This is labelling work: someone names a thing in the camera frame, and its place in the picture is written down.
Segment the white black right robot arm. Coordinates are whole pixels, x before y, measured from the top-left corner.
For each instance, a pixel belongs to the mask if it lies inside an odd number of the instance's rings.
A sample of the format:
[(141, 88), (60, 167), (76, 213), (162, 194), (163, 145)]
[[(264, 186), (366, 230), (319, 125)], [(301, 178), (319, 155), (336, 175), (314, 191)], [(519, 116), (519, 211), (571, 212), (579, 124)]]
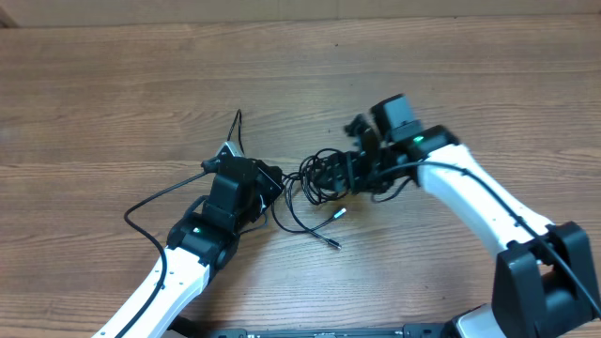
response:
[(316, 169), (319, 189), (386, 192), (402, 177), (437, 197), (495, 260), (488, 304), (438, 324), (430, 337), (559, 337), (600, 316), (600, 294), (586, 232), (561, 225), (506, 191), (448, 129), (426, 129), (407, 97), (374, 105), (345, 132), (356, 150), (330, 155)]

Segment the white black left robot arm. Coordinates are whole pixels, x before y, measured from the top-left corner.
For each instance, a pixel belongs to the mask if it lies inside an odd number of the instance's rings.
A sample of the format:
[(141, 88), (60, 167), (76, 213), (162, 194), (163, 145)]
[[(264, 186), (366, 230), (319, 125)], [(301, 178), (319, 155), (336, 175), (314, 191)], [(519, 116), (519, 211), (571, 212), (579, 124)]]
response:
[[(97, 337), (162, 337), (180, 312), (202, 294), (236, 254), (245, 225), (256, 222), (284, 190), (283, 171), (261, 160), (221, 154), (202, 162), (203, 172), (157, 192), (124, 214), (124, 221), (158, 249), (152, 271)], [(131, 220), (154, 199), (213, 174), (209, 194), (199, 196), (170, 230), (166, 244)]]

